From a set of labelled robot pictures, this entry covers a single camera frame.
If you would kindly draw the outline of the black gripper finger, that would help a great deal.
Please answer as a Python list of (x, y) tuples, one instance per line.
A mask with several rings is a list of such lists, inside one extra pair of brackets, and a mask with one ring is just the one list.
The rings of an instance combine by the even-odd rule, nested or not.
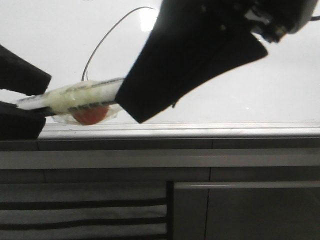
[(153, 32), (115, 100), (143, 123), (208, 80), (267, 54), (249, 32), (219, 29), (172, 36)]
[(17, 108), (14, 104), (0, 102), (0, 139), (35, 140), (46, 123), (41, 114)]
[(0, 47), (0, 88), (27, 96), (45, 93), (52, 76)]

